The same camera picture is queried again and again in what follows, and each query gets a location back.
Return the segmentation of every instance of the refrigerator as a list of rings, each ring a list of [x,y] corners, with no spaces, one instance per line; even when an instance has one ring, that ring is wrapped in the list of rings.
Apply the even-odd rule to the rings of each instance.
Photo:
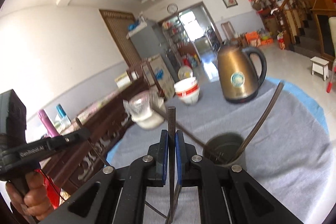
[[[162,28],[154,21],[147,20],[147,27],[133,34],[130,39],[140,58],[151,58],[160,54],[174,82],[178,82],[177,73],[180,64],[174,55]]]

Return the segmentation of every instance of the metal screw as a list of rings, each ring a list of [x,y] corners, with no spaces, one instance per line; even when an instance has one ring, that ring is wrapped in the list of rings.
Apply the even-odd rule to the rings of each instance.
[[[200,155],[194,155],[191,157],[191,160],[194,162],[200,162],[202,160],[202,157]]]
[[[152,157],[151,155],[146,155],[146,156],[143,156],[143,157],[142,157],[142,160],[143,160],[144,162],[150,162],[150,161],[153,160],[153,157]]]
[[[242,167],[241,167],[240,165],[238,165],[238,164],[235,164],[235,165],[232,165],[232,166],[231,166],[231,170],[232,170],[233,172],[239,173],[239,172],[241,172]]]
[[[112,166],[105,166],[105,167],[103,168],[103,173],[104,173],[104,174],[111,174],[112,171],[113,171],[113,167],[112,167]]]

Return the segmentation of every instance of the wooden stair railing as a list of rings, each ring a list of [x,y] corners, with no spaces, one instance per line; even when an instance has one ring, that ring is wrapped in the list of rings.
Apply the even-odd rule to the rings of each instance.
[[[279,9],[274,12],[277,21],[281,26],[287,50],[291,48],[291,44],[295,44],[295,36],[300,34],[299,29],[303,27],[303,12],[301,10],[301,5],[298,1],[292,0],[296,7],[296,9],[293,9],[291,8],[289,1],[290,0],[284,0]]]

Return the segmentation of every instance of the electric kettle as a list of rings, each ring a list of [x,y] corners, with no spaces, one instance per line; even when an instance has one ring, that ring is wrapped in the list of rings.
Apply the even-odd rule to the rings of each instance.
[[[260,58],[259,77],[250,59],[251,54],[257,54]],[[256,47],[240,49],[223,45],[218,51],[217,59],[220,84],[228,102],[243,103],[256,97],[267,70],[266,58],[261,50]]]

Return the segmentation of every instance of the kettle handle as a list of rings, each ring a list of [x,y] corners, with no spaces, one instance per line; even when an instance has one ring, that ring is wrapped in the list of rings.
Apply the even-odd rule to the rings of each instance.
[[[243,48],[241,50],[243,53],[247,54],[247,56],[251,59],[251,54],[254,53],[258,55],[260,61],[261,61],[261,73],[258,79],[258,85],[259,87],[262,85],[262,83],[265,80],[266,77],[266,70],[267,70],[267,63],[266,63],[266,58],[261,50],[259,50],[256,47],[247,47]]]

